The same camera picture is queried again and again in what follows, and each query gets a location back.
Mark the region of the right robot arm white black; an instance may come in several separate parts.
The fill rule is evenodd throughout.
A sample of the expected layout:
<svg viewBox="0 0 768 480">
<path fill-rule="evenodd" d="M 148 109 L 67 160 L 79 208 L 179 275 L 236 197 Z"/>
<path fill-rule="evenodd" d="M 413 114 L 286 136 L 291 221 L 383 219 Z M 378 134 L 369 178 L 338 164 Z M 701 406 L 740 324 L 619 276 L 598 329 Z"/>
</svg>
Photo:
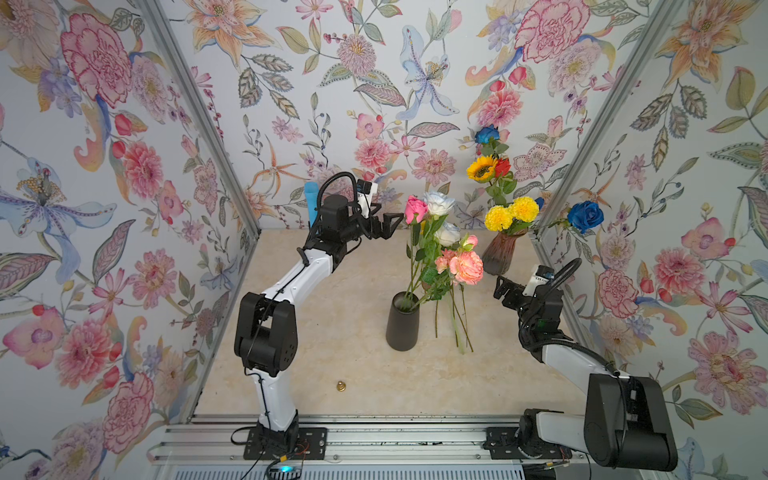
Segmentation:
<svg viewBox="0 0 768 480">
<path fill-rule="evenodd" d="M 659 383 L 632 376 L 560 327 L 565 281 L 581 266 L 540 265 L 525 285 L 500 276 L 493 296 L 518 315 L 518 340 L 538 362 L 560 372 L 586 398 L 581 415 L 531 408 L 521 416 L 515 444 L 525 455 L 549 450 L 586 454 L 601 467 L 673 471 L 678 453 Z"/>
</svg>

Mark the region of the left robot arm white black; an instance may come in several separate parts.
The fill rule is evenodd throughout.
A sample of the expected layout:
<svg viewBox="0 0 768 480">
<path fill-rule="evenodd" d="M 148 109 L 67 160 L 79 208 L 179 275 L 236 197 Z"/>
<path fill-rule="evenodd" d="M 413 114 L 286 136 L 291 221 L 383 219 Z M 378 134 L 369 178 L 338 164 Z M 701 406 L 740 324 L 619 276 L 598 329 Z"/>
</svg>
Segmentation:
<svg viewBox="0 0 768 480">
<path fill-rule="evenodd" d="M 248 293 L 240 301 L 234 354 L 253 380 L 261 407 L 245 442 L 247 459 L 281 459 L 297 447 L 299 413 L 288 371 L 298 351 L 297 310 L 351 252 L 349 242 L 388 239 L 402 222 L 402 214 L 377 216 L 377 190 L 350 172 L 306 190 L 310 228 L 297 249 L 298 262 L 264 292 Z"/>
</svg>

